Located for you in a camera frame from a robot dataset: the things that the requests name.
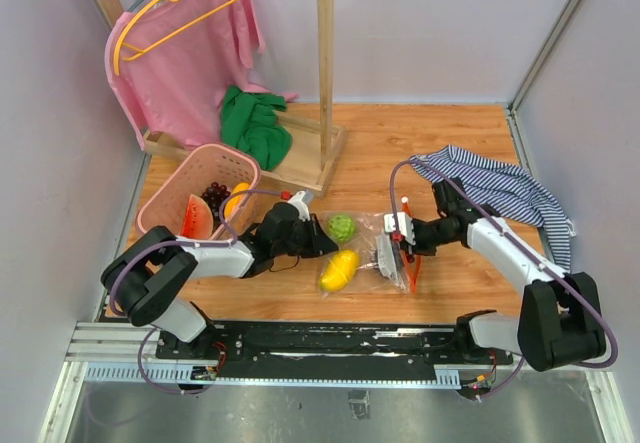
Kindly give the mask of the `orange yellow fake mango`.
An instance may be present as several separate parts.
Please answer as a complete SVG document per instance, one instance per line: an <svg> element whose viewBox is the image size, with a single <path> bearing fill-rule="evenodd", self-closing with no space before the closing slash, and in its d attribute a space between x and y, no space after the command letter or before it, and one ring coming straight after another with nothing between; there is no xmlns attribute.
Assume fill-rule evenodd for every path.
<svg viewBox="0 0 640 443"><path fill-rule="evenodd" d="M231 218L236 207L244 201L244 198L246 197L245 191L248 189L249 184L247 182L241 182L232 189L229 201L226 203L224 208L224 218L226 220Z"/></svg>

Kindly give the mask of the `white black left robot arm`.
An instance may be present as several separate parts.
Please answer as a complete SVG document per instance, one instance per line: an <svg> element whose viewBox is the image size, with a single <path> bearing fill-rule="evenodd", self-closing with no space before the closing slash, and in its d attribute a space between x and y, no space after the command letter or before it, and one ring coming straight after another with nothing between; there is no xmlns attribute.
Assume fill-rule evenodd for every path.
<svg viewBox="0 0 640 443"><path fill-rule="evenodd" d="M187 281L252 278L271 270L279 256L319 258L337 250L308 205L290 199L235 239L186 239L156 226L103 271L101 283L133 326L168 332L200 359L212 351L214 334L203 313L179 298Z"/></svg>

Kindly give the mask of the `dark purple fake grapes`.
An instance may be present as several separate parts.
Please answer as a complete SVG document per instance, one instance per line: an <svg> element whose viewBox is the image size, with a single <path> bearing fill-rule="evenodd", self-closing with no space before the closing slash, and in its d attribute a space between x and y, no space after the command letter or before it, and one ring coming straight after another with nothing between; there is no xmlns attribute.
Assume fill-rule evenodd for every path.
<svg viewBox="0 0 640 443"><path fill-rule="evenodd" d="M372 268L377 270L385 278L390 278L397 270L393 251L389 249L375 250L371 264Z"/></svg>

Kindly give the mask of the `red fake grape bunch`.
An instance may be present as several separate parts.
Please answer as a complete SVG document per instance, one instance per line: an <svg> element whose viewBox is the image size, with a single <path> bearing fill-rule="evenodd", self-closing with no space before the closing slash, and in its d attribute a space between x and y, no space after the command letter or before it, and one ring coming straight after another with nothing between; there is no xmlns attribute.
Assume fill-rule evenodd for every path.
<svg viewBox="0 0 640 443"><path fill-rule="evenodd" d="M214 222L220 221L219 212L221 204L230 196L230 191L225 184L212 182L202 193L201 198L208 205Z"/></svg>

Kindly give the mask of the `yellow fake lemon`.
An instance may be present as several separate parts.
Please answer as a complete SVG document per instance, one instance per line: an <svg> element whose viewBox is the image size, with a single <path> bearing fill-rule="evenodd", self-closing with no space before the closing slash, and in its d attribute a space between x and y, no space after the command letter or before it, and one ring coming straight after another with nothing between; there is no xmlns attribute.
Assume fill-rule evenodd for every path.
<svg viewBox="0 0 640 443"><path fill-rule="evenodd" d="M319 279L319 287L325 292L342 290L354 277L360 266L359 254L353 250L340 250L331 256Z"/></svg>

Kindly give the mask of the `clear zip top bag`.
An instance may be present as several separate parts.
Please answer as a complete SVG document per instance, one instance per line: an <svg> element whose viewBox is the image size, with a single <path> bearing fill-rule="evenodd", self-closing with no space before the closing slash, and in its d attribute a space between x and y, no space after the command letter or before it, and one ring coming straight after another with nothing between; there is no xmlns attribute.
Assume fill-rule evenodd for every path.
<svg viewBox="0 0 640 443"><path fill-rule="evenodd" d="M401 210L411 217L409 199L401 198ZM357 225L356 232L350 241L338 243L334 241L328 233L328 219L335 214L346 214L351 216ZM395 238L387 234L383 227L383 213L363 213L363 212L323 212L320 217L320 225L325 233L338 244L339 250L353 250L359 254L360 266L354 277L340 291L371 293L377 290L397 290L401 293L414 294L417 292L417 281L421 269L421 258L413 255L402 245L406 243L402 237ZM372 268L371 259L375 250L389 249L393 251L397 266L396 273L390 278L383 277L377 270ZM325 292L319 287L319 279L331 256L322 259L322 265L318 268L316 280L317 288L325 295L336 292Z"/></svg>

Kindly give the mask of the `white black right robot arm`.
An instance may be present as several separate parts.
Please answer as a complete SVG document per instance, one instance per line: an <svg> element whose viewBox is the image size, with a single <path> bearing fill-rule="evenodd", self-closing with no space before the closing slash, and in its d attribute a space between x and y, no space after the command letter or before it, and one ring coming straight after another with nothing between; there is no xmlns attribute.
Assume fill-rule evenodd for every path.
<svg viewBox="0 0 640 443"><path fill-rule="evenodd" d="M458 318L452 341L460 360L474 363L489 349L499 349L542 372L614 353L593 278L541 256L490 206L471 202L459 179L437 182L432 192L436 219L397 215L402 247L412 255L433 256L438 247L459 243L484 257L522 297L516 317L482 310Z"/></svg>

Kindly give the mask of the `fake watermelon slice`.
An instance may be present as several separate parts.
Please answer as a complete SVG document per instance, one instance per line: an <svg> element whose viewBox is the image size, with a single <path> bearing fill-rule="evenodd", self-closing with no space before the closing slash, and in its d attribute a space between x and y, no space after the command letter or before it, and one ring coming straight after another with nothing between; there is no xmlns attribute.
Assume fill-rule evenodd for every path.
<svg viewBox="0 0 640 443"><path fill-rule="evenodd" d="M208 204L199 196L191 194L180 230L185 238L206 240L214 232L214 218Z"/></svg>

